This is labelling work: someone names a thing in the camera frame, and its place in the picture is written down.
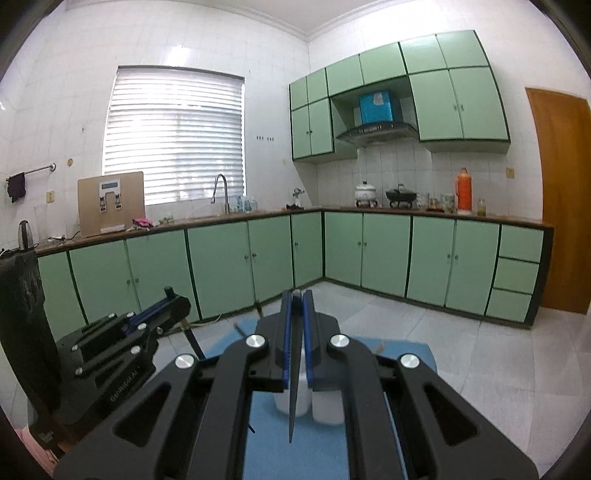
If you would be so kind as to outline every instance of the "metal screw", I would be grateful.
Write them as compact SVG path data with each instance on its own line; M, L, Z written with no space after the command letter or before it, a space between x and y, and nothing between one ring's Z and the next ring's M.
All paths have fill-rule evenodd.
M337 348L346 347L349 344L349 342L349 337L347 337L346 335L341 335L340 333L338 335L333 335L332 337L330 337L330 344Z
M400 359L400 363L402 363L402 366L406 368L417 368L421 361L418 359L416 355L413 355L412 353L407 353L406 355L402 356L402 358Z
M263 337L262 335L251 335L250 337L247 337L246 339L246 344L249 347L252 348L260 348L265 344L266 340L265 337Z
M179 355L177 358L174 359L174 364L177 366L177 368L181 368L183 370L185 368L191 368L194 363L195 358L192 355L189 355L188 353Z

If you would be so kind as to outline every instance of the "green lower cabinet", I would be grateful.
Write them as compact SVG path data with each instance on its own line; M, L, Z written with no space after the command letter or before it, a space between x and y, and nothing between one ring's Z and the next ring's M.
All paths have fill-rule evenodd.
M291 216L295 286L322 277L322 213Z
M254 303L246 222L191 228L189 248L204 319Z
M524 322L530 302L531 295L493 288L486 315L513 322Z
M443 306L451 266L454 220L413 218L407 297Z
M410 244L410 216L363 215L361 285L404 297Z
M189 321L199 319L187 260L184 231L158 233L127 240L135 289L142 310L165 297L164 288L191 302Z
M67 253L41 257L39 272L45 294L43 308L53 338L58 341L86 324L72 283Z
M325 275L351 285L361 285L361 213L324 214Z
M90 323L110 313L122 315L141 310L123 240L72 250L70 259Z
M268 300L293 288L291 229L288 215L248 222L255 298Z
M446 307L484 315L491 292L499 244L499 225L456 221Z

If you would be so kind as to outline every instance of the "green upper cabinet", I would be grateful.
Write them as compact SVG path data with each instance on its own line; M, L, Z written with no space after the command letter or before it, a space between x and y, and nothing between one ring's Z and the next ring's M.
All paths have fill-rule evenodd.
M203 318L254 303L246 222L191 228L189 248Z
M322 213L291 216L295 286L322 277Z
M448 70L410 76L421 140L462 138L462 124Z
M326 67L329 95L363 86L359 55L353 55Z
M508 140L501 97L490 68L449 71L456 92L464 138Z
M445 59L435 35L400 42L408 73L446 68Z
M363 214L363 287L404 297L410 219L408 215Z
M310 150L312 155L333 151L332 126L328 98L308 106L310 116Z
M306 77L308 88L308 103L314 103L328 97L329 90L326 84L326 69L320 69L310 73Z
M248 233L256 299L264 301L293 288L290 217L249 220Z
M110 313L139 312L123 240L70 252L72 270L90 323Z
M307 106L291 113L291 142L294 158L310 156L310 115Z
M296 80L294 83L290 84L290 100L292 110L297 110L304 105L308 105L306 77Z
M483 315L491 292L499 244L499 225L456 222L446 307Z
M437 41L447 68L488 67L488 61L474 30L438 33Z
M324 214L325 275L351 285L361 285L361 213Z
M191 302L189 320L199 319L184 231L130 238L127 240L127 251L142 310L162 300L164 289L170 286L176 294L187 297Z
M443 306L453 249L454 220L413 217L407 297Z
M365 85L406 75L398 43L364 51L359 54L359 60Z
M86 323L76 297L67 253L39 259L39 272L45 294L43 308L55 341Z

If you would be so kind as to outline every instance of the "towel rack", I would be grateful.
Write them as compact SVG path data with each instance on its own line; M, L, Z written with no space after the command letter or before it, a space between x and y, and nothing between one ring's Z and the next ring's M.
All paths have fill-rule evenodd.
M39 168L35 168L33 170L29 170L25 172L25 175L28 175L30 173L33 173L35 171L41 171L41 170L47 170L49 168L49 171L55 171L56 170L56 164L52 163L50 165L48 165L47 167L39 167Z

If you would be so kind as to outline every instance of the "orange thermos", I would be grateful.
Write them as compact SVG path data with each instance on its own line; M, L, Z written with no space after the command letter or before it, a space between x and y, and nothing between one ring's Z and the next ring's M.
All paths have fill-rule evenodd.
M458 214L469 215L472 213L472 177L466 167L462 167L456 177L456 196Z

